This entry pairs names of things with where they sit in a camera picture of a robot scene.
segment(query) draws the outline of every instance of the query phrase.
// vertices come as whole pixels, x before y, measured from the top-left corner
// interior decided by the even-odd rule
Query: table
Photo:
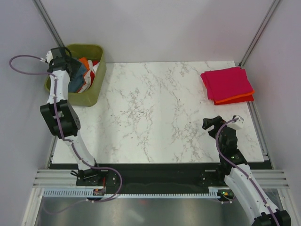
[[[203,118],[245,119],[238,148],[249,162],[263,161],[247,103],[215,106],[200,74],[234,67],[233,61],[107,64],[97,104],[75,106],[81,134],[98,163],[219,162]],[[52,164],[76,163],[58,140]]]

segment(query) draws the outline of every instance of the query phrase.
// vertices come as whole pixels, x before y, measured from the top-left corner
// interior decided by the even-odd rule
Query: wall
[[[18,226],[37,169],[45,165],[51,135],[39,110],[47,100],[45,76],[15,73],[8,61],[18,54],[44,56],[55,43],[31,0],[3,2],[0,21],[0,225]],[[26,71],[47,69],[31,59],[14,65]]]
[[[273,0],[42,0],[65,44],[114,62],[239,62]]]
[[[285,0],[246,63],[269,153],[301,211],[301,1]]]

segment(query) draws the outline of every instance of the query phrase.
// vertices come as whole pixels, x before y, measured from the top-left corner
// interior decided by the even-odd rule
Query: folded clothing
[[[88,90],[94,81],[99,66],[98,61],[87,60],[86,58],[81,58],[78,61],[82,63],[82,66],[69,83],[68,92],[82,93]]]
[[[201,74],[208,99],[215,105],[253,101],[254,90],[245,69],[240,67],[209,71]]]

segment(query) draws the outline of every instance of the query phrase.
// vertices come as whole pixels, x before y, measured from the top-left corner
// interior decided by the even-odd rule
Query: white marble table
[[[234,62],[107,64],[96,105],[74,109],[81,134],[98,163],[219,162],[203,118],[245,119],[237,132],[247,161],[263,161],[246,103],[215,106],[200,74],[234,67]],[[76,163],[58,140],[52,163]]]

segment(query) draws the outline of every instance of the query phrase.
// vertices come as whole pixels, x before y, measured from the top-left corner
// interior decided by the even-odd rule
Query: gray floor
[[[276,190],[268,193],[282,209]],[[43,198],[49,211],[61,210],[78,198]],[[247,226],[238,201],[221,205],[205,199],[130,199],[74,206],[58,215],[40,211],[37,226]]]

